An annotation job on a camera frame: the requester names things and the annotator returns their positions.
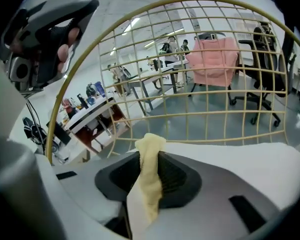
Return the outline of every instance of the fluorescent light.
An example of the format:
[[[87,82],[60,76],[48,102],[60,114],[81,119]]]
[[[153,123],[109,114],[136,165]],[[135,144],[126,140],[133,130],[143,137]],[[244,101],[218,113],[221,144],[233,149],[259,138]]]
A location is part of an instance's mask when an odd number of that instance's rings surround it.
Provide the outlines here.
[[[175,33],[180,32],[182,30],[184,30],[184,28],[180,28],[180,29],[178,29],[178,30],[176,30],[174,32],[171,32],[171,33],[167,34],[167,36],[171,36],[172,34],[175,34]]]
[[[113,47],[112,52],[110,52],[110,56],[114,55],[116,47]]]
[[[155,43],[155,41],[152,41],[152,42],[146,44],[146,45],[144,46],[144,48],[147,48],[148,46],[153,45],[154,43]]]
[[[126,34],[128,34],[127,32],[130,31],[130,29],[140,20],[140,18],[135,18],[131,24],[129,24],[129,26],[126,27],[125,31],[123,31],[124,33],[122,34],[123,36],[125,36]]]

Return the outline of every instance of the yellow cloth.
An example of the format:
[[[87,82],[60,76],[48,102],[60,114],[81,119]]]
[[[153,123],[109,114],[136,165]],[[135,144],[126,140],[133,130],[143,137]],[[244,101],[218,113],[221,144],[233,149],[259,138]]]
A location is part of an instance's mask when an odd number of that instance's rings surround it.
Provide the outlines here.
[[[158,152],[163,150],[166,139],[152,133],[135,142],[140,152],[141,173],[138,178],[149,223],[158,216],[159,200],[162,197],[162,184],[158,175]]]

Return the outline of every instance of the backpack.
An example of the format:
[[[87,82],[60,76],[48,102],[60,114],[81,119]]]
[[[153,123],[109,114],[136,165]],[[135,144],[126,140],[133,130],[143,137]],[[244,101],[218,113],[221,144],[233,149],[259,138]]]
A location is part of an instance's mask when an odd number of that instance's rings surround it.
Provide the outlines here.
[[[160,49],[159,55],[163,55],[163,54],[171,54],[172,51],[170,49],[170,44],[165,42],[162,46],[162,48]]]

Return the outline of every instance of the hand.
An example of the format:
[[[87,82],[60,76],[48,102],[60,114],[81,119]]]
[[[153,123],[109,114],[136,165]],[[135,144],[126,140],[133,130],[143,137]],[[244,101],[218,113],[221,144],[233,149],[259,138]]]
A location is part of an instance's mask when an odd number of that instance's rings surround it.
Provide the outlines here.
[[[69,56],[69,47],[71,47],[74,44],[74,42],[77,39],[77,36],[78,36],[79,32],[80,32],[80,29],[78,27],[74,27],[73,29],[71,29],[69,31],[69,34],[68,34],[67,44],[63,44],[59,47],[59,49],[57,51],[57,55],[58,55],[58,58],[60,60],[60,63],[57,66],[57,69],[58,69],[59,72],[62,71],[62,69],[65,65],[65,62],[67,61],[67,58]],[[16,54],[22,54],[23,48],[22,48],[22,45],[21,45],[20,41],[17,40],[17,39],[14,39],[12,41],[12,44],[10,45],[10,50],[13,51]],[[40,50],[37,50],[34,53],[34,56],[32,58],[34,65],[39,64],[40,52],[41,52]]]

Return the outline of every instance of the chair armrest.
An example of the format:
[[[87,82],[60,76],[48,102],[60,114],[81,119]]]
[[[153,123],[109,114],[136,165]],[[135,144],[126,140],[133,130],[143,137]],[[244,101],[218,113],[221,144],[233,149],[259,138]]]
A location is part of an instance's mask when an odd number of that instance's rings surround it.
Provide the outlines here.
[[[258,50],[258,47],[264,47],[265,44],[263,42],[260,42],[260,41],[252,41],[252,40],[239,40],[238,41],[240,44],[244,44],[244,45],[250,45],[251,49],[254,50],[254,43],[255,43],[255,46]]]

